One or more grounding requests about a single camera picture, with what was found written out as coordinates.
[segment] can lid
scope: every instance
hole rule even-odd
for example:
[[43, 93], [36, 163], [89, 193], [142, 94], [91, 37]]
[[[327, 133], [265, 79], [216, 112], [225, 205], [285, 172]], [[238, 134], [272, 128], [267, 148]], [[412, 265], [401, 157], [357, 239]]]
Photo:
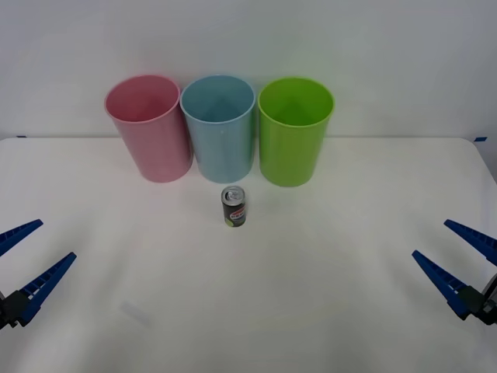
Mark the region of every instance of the can lid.
[[227, 206], [238, 206], [245, 200], [245, 192], [239, 186], [228, 186], [221, 193], [221, 200]]

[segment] pink cup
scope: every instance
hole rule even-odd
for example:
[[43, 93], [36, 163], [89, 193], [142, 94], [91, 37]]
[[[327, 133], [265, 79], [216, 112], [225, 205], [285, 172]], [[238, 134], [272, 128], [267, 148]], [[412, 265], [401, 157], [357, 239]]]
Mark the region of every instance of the pink cup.
[[179, 179], [192, 165], [179, 95], [171, 79], [139, 75], [116, 85], [105, 100], [141, 175], [156, 183]]

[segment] cup rim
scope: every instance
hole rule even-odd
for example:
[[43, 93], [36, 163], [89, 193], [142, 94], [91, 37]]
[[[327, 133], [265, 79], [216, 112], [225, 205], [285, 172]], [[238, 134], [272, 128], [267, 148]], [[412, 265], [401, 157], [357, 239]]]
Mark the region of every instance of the cup rim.
[[[183, 96], [186, 92], [186, 90], [193, 84], [197, 83], [197, 82], [200, 82], [204, 79], [207, 79], [207, 78], [213, 78], [213, 77], [221, 77], [221, 76], [224, 76], [224, 77], [227, 77], [227, 78], [233, 78], [233, 79], [237, 79], [241, 82], [244, 82], [249, 88], [250, 90], [252, 91], [252, 103], [250, 104], [250, 107], [245, 111], [243, 112], [242, 114], [240, 114], [238, 117], [236, 118], [233, 118], [233, 119], [230, 119], [230, 120], [225, 120], [223, 122], [209, 122], [209, 121], [206, 121], [206, 120], [201, 120], [201, 119], [198, 119], [198, 118], [195, 118], [193, 115], [189, 114], [186, 112], [185, 108], [183, 107]], [[218, 124], [228, 124], [230, 122], [234, 122], [242, 117], [244, 117], [247, 113], [250, 113], [252, 111], [252, 109], [254, 108], [254, 105], [255, 105], [255, 101], [257, 100], [257, 95], [255, 94], [255, 90], [254, 88], [252, 87], [251, 84], [249, 84], [247, 81], [245, 81], [244, 79], [242, 78], [239, 78], [238, 76], [234, 76], [234, 75], [226, 75], [226, 74], [213, 74], [213, 75], [207, 75], [207, 76], [203, 76], [202, 78], [198, 78], [196, 80], [194, 80], [193, 82], [191, 82], [190, 84], [188, 84], [185, 89], [181, 92], [181, 97], [179, 98], [179, 105], [181, 106], [181, 110], [184, 112], [184, 114], [188, 117], [188, 118], [191, 118], [197, 122], [200, 122], [200, 123], [204, 123], [204, 124], [209, 124], [209, 125], [218, 125]]]
[[[262, 93], [264, 92], [264, 90], [266, 88], [268, 88], [270, 85], [272, 85], [273, 83], [278, 83], [282, 80], [287, 80], [287, 79], [299, 79], [299, 80], [307, 80], [308, 82], [312, 82], [316, 85], [319, 85], [321, 86], [329, 95], [330, 97], [332, 98], [332, 109], [329, 111], [328, 115], [326, 117], [324, 117], [323, 119], [315, 122], [315, 123], [311, 123], [311, 124], [306, 124], [304, 126], [294, 126], [292, 124], [286, 124], [286, 123], [283, 123], [283, 122], [279, 122], [278, 120], [274, 119], [273, 117], [271, 117], [268, 113], [266, 113], [262, 107], [261, 107], [261, 95]], [[276, 123], [276, 124], [279, 124], [281, 126], [284, 126], [284, 127], [288, 127], [288, 128], [309, 128], [309, 127], [316, 127], [318, 126], [320, 123], [323, 122], [323, 120], [326, 120], [328, 118], [330, 118], [330, 116], [333, 114], [333, 111], [335, 110], [335, 97], [333, 96], [333, 94], [331, 93], [331, 91], [328, 89], [328, 87], [326, 87], [324, 84], [322, 84], [321, 82], [318, 82], [317, 80], [314, 80], [314, 79], [311, 79], [311, 78], [307, 78], [305, 76], [299, 76], [299, 75], [288, 75], [288, 76], [284, 76], [282, 78], [278, 78], [278, 79], [275, 79], [275, 80], [272, 80], [271, 82], [269, 82], [268, 84], [266, 84], [264, 86], [264, 88], [261, 89], [261, 91], [259, 92], [258, 96], [257, 96], [257, 106], [259, 107], [259, 110], [262, 114], [264, 114], [265, 117], [269, 118], [272, 122]]]
[[[143, 77], [156, 77], [156, 78], [162, 78], [164, 80], [167, 80], [169, 82], [171, 82], [175, 88], [176, 88], [176, 101], [174, 102], [174, 104], [171, 106], [171, 108], [169, 110], [167, 110], [165, 113], [159, 115], [158, 117], [155, 117], [155, 118], [152, 118], [152, 119], [148, 119], [148, 120], [142, 120], [142, 121], [129, 121], [129, 120], [121, 120], [117, 117], [115, 117], [114, 115], [112, 115], [108, 109], [107, 109], [107, 100], [109, 99], [109, 96], [112, 92], [114, 92], [115, 89], [117, 89], [120, 85], [123, 85], [125, 83], [128, 83], [130, 80], [133, 80], [133, 79], [136, 79], [136, 78], [143, 78]], [[120, 123], [126, 123], [126, 124], [146, 124], [146, 123], [151, 123], [157, 119], [160, 119], [160, 118], [163, 118], [165, 117], [166, 115], [168, 115], [169, 113], [171, 113], [177, 106], [178, 106], [178, 102], [179, 102], [179, 97], [181, 96], [181, 89], [178, 85], [178, 83], [176, 83], [174, 80], [172, 80], [171, 78], [168, 78], [167, 76], [165, 75], [161, 75], [161, 74], [139, 74], [139, 75], [134, 75], [134, 76], [131, 76], [129, 78], [126, 78], [124, 79], [123, 81], [115, 84], [115, 86], [113, 86], [110, 91], [106, 94], [106, 98], [103, 100], [103, 106], [104, 106], [104, 109], [107, 113], [107, 115], [111, 118], [113, 118], [114, 120], [118, 120]]]

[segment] green cup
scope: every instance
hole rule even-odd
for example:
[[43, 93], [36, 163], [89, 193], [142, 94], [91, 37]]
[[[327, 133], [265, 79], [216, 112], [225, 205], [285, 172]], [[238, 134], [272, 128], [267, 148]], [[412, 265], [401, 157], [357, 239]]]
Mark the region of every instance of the green cup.
[[314, 80], [287, 77], [268, 84], [258, 104], [262, 174], [281, 187], [306, 183], [335, 107], [332, 94]]

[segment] blue cup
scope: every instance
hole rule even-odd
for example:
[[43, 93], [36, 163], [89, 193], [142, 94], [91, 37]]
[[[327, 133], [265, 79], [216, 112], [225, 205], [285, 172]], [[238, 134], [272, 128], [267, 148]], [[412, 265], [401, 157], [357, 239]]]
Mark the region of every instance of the blue cup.
[[190, 83], [180, 104], [202, 175], [215, 183], [247, 175], [254, 155], [252, 87], [233, 76], [210, 75]]

